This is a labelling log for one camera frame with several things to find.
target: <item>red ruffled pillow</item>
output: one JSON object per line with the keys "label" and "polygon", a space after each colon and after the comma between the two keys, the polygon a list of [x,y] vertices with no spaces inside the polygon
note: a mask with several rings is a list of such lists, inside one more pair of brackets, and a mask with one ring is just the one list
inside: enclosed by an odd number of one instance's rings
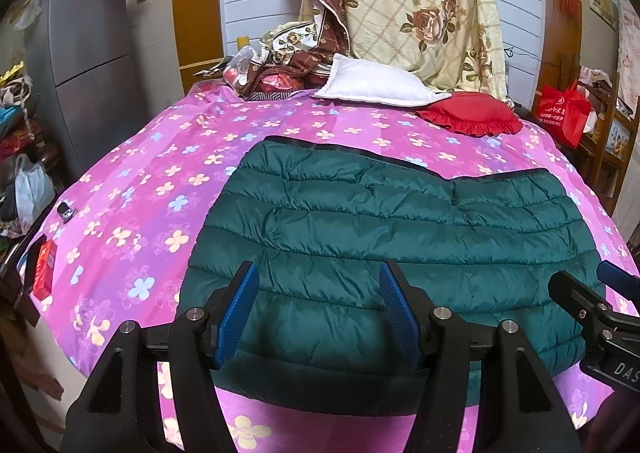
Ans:
{"label": "red ruffled pillow", "polygon": [[415,113],[434,125],[476,138],[517,134],[522,129],[522,121],[506,103],[482,92],[453,92],[449,99]]}

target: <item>red box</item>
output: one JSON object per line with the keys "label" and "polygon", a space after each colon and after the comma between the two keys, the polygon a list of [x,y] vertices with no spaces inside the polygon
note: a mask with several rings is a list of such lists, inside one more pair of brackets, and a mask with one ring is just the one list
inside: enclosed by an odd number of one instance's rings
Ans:
{"label": "red box", "polygon": [[33,281],[33,295],[42,301],[51,295],[53,284],[53,266],[56,263],[56,249],[58,246],[53,240],[47,240],[40,248],[38,263],[36,264],[36,276]]}

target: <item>floral blanket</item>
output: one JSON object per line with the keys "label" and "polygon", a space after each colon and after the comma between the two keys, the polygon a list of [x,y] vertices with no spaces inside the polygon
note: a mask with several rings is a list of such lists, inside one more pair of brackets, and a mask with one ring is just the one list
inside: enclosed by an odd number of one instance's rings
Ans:
{"label": "floral blanket", "polygon": [[[314,100],[244,102],[229,88],[187,96],[114,148],[69,188],[78,213],[55,210],[41,231],[58,245],[52,295],[34,300],[54,338],[85,375],[121,322],[170,322],[195,238],[241,157],[268,135],[331,142],[405,159],[445,178],[544,167],[555,174],[590,227],[602,258],[637,274],[625,244],[593,192],[551,138],[525,122],[520,133],[470,138],[412,113]],[[630,305],[611,290],[614,308]],[[169,366],[158,382],[168,439],[181,444]],[[577,366],[556,379],[576,426],[594,416],[610,389]],[[396,453],[413,417],[340,417],[274,407],[218,391],[239,451]],[[459,453],[470,453],[478,408],[468,407]]]}
{"label": "floral blanket", "polygon": [[270,74],[306,77],[309,88],[324,84],[334,54],[349,53],[349,34],[343,0],[310,0],[311,14],[302,22],[288,22],[260,39],[261,54],[249,67],[241,95],[247,97]]}
{"label": "floral blanket", "polygon": [[345,0],[351,52],[440,90],[506,96],[495,0]]}

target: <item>refrigerator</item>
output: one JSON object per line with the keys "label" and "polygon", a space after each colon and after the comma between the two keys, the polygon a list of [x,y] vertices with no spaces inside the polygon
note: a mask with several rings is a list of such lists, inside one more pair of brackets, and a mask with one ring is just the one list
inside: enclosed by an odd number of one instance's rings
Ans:
{"label": "refrigerator", "polygon": [[27,72],[45,138],[75,181],[151,119],[126,0],[41,0],[26,29]]}

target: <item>brown patterned cloth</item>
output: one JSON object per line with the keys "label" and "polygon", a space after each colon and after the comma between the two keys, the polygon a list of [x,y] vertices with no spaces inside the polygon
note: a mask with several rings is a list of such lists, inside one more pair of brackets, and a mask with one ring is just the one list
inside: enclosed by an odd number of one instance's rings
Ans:
{"label": "brown patterned cloth", "polygon": [[240,91],[242,97],[247,97],[254,92],[263,76],[287,74],[293,77],[305,77],[311,74],[321,62],[331,65],[334,61],[334,54],[348,55],[349,34],[346,29],[347,13],[344,1],[319,1],[324,5],[324,18],[318,33],[318,44],[311,50],[299,50],[293,53],[287,65],[277,65],[270,61],[262,64],[252,62],[249,67],[247,84]]}

